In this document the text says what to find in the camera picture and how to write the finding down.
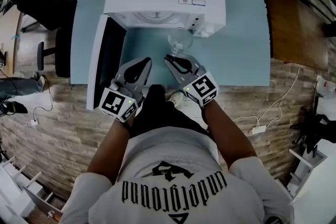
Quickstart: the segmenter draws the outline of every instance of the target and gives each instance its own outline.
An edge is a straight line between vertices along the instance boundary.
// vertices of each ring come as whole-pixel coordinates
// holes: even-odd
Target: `black pants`
[[[166,102],[164,94],[165,90],[161,85],[152,85],[149,88],[147,97],[142,104],[142,110],[134,118],[130,138],[153,129],[172,126],[205,134],[213,140],[212,135],[197,122],[177,110],[172,102]]]

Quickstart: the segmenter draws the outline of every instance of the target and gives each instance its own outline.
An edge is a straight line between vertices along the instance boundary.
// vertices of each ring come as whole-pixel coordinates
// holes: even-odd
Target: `t-shirt sleeve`
[[[291,198],[272,178],[257,157],[235,161],[229,172],[249,183],[264,204],[264,223],[293,223],[294,209]]]
[[[112,187],[111,181],[105,176],[84,173],[75,180],[65,211],[61,217],[61,224],[88,223],[89,209],[99,197]]]

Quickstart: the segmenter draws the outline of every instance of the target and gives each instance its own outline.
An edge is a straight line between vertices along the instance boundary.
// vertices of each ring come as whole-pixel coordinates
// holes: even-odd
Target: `clear glass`
[[[178,53],[182,53],[184,49],[189,48],[193,41],[193,34],[183,27],[171,30],[168,35],[168,42],[172,48],[173,56],[176,56]]]

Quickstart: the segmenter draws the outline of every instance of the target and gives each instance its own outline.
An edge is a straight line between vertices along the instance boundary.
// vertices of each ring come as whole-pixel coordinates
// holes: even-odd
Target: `shoe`
[[[43,76],[40,76],[40,78],[38,79],[39,82],[41,82],[42,84],[42,91],[43,91],[43,88],[44,88],[44,84],[46,83],[46,80]]]
[[[38,80],[38,73],[36,72],[33,73],[33,79]]]
[[[173,102],[174,107],[176,109],[180,109],[183,103],[183,98],[184,98],[183,92],[180,91],[174,92],[172,96],[170,96],[168,102]]]

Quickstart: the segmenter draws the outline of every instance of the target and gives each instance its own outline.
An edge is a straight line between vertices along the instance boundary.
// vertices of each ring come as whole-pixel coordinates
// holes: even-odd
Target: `electrical socket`
[[[253,127],[252,128],[252,133],[253,134],[264,133],[265,131],[266,131],[266,125],[261,125],[259,127]]]
[[[30,123],[32,126],[38,125],[38,120],[31,120]]]

